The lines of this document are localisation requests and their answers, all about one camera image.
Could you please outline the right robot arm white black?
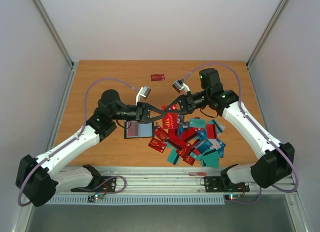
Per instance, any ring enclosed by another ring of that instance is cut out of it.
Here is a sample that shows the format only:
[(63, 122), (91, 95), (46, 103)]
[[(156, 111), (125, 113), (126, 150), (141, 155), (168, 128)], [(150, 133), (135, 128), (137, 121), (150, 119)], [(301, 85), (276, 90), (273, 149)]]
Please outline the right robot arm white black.
[(248, 165), (233, 165), (221, 172), (220, 183), (225, 190), (234, 189), (238, 183), (256, 183), (263, 189), (275, 184), (289, 175), (294, 175), (294, 188), (297, 190), (299, 177), (294, 168), (295, 149), (289, 142), (282, 143), (272, 136), (247, 110), (242, 102), (242, 93), (225, 90), (219, 72), (206, 68), (199, 72), (201, 92), (191, 93), (185, 79), (176, 80), (172, 86), (184, 92), (171, 105), (178, 104), (179, 114), (192, 114), (196, 109), (209, 107), (218, 116), (227, 120), (252, 148), (257, 162)]

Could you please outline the red VIP card gold text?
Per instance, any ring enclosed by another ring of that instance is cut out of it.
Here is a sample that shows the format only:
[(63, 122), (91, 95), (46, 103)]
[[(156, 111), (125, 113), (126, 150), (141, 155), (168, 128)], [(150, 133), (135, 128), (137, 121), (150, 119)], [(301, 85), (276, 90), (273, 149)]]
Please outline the red VIP card gold text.
[(177, 129), (179, 127), (178, 114), (177, 113), (167, 113), (162, 118), (162, 127), (164, 129)]

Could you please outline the black leather card holder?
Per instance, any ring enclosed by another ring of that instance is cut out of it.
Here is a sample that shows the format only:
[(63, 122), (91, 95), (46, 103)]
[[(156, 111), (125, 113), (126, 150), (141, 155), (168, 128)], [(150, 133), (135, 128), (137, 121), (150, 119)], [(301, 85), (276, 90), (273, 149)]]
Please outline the black leather card holder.
[(137, 138), (152, 138), (155, 135), (154, 123), (142, 124), (138, 122), (138, 137), (128, 138), (127, 128), (130, 126), (132, 121), (124, 122), (124, 138), (125, 139), (137, 139)]

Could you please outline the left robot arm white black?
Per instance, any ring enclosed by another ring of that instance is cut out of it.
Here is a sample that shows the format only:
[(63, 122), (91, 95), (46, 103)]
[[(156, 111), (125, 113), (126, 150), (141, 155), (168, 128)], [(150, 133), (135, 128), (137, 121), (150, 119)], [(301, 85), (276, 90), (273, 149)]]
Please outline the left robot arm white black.
[(15, 181), (19, 188), (18, 205), (39, 207), (48, 202), (62, 186), (55, 178), (60, 170), (82, 152), (107, 138), (116, 129), (116, 120), (149, 124), (165, 115), (164, 111), (145, 102), (125, 105), (116, 90), (106, 90), (93, 115), (84, 120), (76, 133), (37, 157), (26, 155), (20, 160)]

